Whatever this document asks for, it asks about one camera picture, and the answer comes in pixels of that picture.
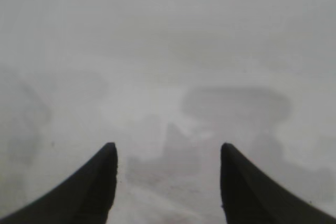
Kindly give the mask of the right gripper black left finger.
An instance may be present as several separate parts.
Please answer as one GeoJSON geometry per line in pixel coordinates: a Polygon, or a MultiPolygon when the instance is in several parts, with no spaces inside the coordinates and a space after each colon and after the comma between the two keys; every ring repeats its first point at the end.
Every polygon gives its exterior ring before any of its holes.
{"type": "Polygon", "coordinates": [[[117,168],[117,148],[107,143],[68,179],[1,223],[106,223],[117,168]]]}

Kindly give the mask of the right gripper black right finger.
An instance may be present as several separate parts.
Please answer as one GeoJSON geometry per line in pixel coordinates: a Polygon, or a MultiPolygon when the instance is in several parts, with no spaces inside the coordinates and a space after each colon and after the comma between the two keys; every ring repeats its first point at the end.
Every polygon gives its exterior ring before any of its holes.
{"type": "Polygon", "coordinates": [[[233,144],[221,147],[220,194],[227,223],[335,223],[268,177],[233,144]]]}

